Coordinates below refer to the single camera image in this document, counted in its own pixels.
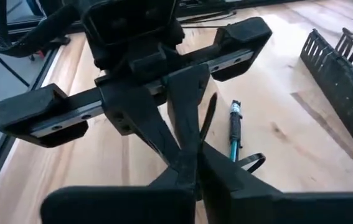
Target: wood grain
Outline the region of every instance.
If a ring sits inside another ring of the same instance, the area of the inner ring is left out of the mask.
[[[336,44],[342,27],[353,28],[353,1],[300,1],[239,10],[236,17],[202,25],[225,25],[261,16],[273,36],[244,75],[229,82],[210,81],[201,105],[200,123],[212,93],[219,94],[207,142],[228,153],[228,110],[242,102],[243,145],[240,155],[262,152],[267,162],[255,172],[285,192],[353,191],[353,139],[299,59],[311,29]],[[210,45],[215,29],[186,29],[182,53]],[[71,36],[59,50],[44,82],[67,94],[94,87],[100,71],[83,34]],[[166,105],[159,107],[171,127]],[[144,185],[166,165],[136,136],[122,137],[101,115],[76,141],[42,149],[16,141],[0,173],[0,224],[40,223],[46,195],[68,185]],[[207,223],[202,202],[196,223]]]

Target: blue marker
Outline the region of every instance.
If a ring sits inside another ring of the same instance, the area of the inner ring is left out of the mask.
[[[241,146],[241,102],[233,100],[232,107],[230,109],[230,159],[233,162],[238,160],[238,150]]]

